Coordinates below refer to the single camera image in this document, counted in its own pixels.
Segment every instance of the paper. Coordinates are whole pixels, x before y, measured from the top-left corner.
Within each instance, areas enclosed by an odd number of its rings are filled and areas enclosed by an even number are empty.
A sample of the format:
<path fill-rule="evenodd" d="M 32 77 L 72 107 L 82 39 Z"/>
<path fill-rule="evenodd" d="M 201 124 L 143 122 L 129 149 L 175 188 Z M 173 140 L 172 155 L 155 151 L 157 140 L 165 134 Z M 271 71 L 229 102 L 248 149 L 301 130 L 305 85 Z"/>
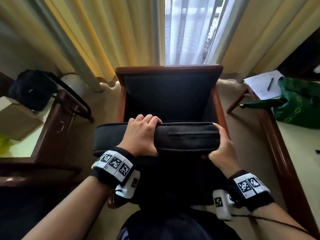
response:
<path fill-rule="evenodd" d="M 281 90 L 278 85 L 278 80 L 283 75 L 277 70 L 273 72 L 266 72 L 257 76 L 252 76 L 246 78 L 244 81 L 250 86 L 250 88 L 255 92 L 255 94 L 261 100 L 272 99 L 281 95 Z M 269 91 L 267 91 L 271 79 L 273 82 Z"/>

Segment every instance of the dark clothing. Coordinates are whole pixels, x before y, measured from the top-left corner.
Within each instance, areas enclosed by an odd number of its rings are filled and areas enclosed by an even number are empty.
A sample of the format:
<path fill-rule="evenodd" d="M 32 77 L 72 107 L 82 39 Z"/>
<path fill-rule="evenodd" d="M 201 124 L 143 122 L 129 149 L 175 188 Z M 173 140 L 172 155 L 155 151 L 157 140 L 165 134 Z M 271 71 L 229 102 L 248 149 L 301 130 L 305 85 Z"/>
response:
<path fill-rule="evenodd" d="M 241 240 L 238 234 L 208 211 L 140 210 L 130 216 L 117 240 Z"/>

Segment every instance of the wristband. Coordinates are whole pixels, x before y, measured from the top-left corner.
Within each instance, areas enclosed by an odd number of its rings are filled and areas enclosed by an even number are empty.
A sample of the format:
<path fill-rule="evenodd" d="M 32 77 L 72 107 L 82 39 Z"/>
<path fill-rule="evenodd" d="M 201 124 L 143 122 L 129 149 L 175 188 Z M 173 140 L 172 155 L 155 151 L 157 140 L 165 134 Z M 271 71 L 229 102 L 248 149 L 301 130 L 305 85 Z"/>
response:
<path fill-rule="evenodd" d="M 229 194 L 250 212 L 274 202 L 270 190 L 252 173 L 240 170 L 229 178 Z"/>
<path fill-rule="evenodd" d="M 134 170 L 129 159 L 134 160 L 131 153 L 125 149 L 113 147 L 103 153 L 91 166 L 91 176 L 97 177 L 112 188 L 116 188 L 119 184 L 124 186 Z"/>

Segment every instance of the white round object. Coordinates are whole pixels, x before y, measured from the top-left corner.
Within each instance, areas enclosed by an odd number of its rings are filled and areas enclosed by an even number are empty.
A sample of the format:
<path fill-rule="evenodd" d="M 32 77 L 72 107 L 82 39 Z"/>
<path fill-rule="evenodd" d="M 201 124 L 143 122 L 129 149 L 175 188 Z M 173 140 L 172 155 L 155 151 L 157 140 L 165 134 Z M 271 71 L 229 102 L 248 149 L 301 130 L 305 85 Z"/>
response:
<path fill-rule="evenodd" d="M 61 80 L 67 84 L 73 91 L 82 97 L 88 90 L 88 86 L 77 74 L 67 74 L 61 78 Z"/>

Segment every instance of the drawer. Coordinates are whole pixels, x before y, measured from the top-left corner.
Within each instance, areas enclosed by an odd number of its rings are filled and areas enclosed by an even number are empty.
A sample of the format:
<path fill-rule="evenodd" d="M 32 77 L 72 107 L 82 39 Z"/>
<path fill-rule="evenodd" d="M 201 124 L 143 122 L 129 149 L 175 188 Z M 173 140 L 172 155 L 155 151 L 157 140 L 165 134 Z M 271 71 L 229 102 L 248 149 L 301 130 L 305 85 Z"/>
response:
<path fill-rule="evenodd" d="M 62 103 L 54 102 L 46 120 L 33 156 L 36 163 L 61 165 L 64 161 L 68 131 L 72 125 L 75 109 L 74 101 L 65 98 Z"/>

